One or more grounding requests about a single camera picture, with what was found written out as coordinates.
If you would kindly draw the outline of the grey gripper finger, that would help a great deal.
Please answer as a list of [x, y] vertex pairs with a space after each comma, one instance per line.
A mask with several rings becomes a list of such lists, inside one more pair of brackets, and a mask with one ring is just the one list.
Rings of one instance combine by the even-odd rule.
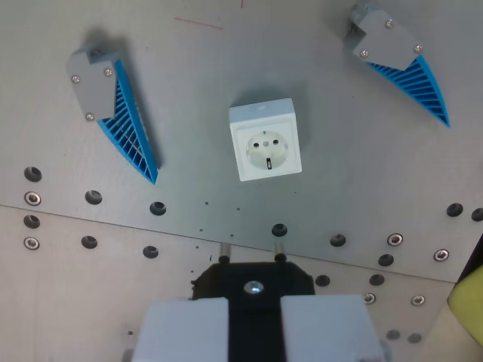
[[284, 296], [281, 321], [287, 361], [385, 361], [360, 295]]
[[227, 361], [229, 302], [208, 298], [157, 302], [144, 318], [133, 361]]

